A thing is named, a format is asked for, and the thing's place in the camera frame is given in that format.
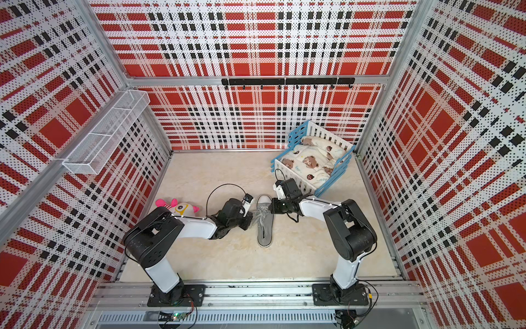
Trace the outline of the grey canvas sneaker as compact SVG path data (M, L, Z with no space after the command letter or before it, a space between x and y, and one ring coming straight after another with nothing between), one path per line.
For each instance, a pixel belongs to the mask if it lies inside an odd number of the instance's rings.
M274 214L271 212L272 199L268 195L260 195L256 202L254 219L258 226L258 244L268 248L273 240Z

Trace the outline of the grey shoelace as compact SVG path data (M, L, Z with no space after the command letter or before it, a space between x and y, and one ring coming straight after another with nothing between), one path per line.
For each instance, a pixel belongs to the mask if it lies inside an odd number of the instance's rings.
M274 214L268 208L259 208L254 212L253 220L262 232L270 231L273 227Z

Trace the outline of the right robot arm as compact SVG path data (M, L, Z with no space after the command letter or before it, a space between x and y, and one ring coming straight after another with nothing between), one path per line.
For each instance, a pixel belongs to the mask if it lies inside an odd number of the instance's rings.
M316 306L366 306L370 290L358 279L363 259L373 253L378 236L354 200L330 202L301 192L293 179L277 180L277 196L269 207L272 214L296 214L324 222L338 253L338 262L327 284L312 285Z

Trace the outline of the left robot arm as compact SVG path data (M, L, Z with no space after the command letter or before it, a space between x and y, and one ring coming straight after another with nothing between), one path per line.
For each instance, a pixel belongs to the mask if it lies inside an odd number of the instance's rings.
M136 261L153 281L148 307L200 307L205 285L188 285L167 259L167 253L178 239L217 240L230 230L247 230L253 219L249 211L253 197L229 199L216 214L204 218L176 215L159 206L131 228L123 237L128 256Z

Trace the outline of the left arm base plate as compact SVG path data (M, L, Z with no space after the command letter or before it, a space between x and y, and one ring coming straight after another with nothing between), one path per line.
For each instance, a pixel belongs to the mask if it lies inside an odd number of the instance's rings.
M201 307L205 290L205 285L185 285L179 282L168 293L164 293L153 285L147 305L148 307Z

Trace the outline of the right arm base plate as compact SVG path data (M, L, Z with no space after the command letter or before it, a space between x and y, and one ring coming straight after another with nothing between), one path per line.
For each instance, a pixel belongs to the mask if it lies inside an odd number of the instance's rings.
M312 285L312 296L315 306L351 306L369 305L367 289L362 284L355 284L348 289L341 289L336 284Z

